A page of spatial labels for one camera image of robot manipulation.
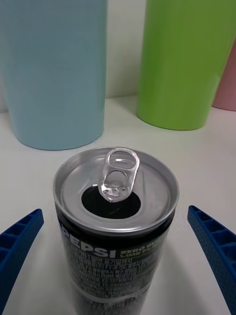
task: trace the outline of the black can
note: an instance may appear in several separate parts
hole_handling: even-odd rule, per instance
[[[54,196],[78,312],[139,314],[175,214],[172,172],[142,152],[88,150],[60,168]]]

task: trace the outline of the light blue cup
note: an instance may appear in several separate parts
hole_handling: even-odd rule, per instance
[[[83,146],[103,132],[107,0],[0,0],[0,81],[16,137]]]

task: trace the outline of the pink cup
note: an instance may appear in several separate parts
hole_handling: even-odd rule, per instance
[[[236,111],[236,40],[212,106]]]

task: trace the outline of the blue plastic gripper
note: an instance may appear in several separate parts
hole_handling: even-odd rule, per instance
[[[188,221],[207,257],[232,315],[236,315],[236,235],[190,206]]]
[[[0,314],[43,223],[37,209],[0,234]]]

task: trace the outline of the pull tab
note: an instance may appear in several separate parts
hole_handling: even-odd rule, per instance
[[[116,165],[111,164],[111,157],[114,153],[121,153],[121,156],[115,160]],[[125,168],[125,159],[122,159],[122,153],[126,153],[132,156],[135,165],[131,168]],[[115,148],[111,150],[106,158],[105,165],[102,172],[102,180],[98,184],[100,194],[109,202],[119,202],[128,198],[133,190],[136,175],[139,169],[140,160],[135,152],[127,148]],[[109,179],[112,177],[112,173],[121,173],[121,176],[125,179]]]

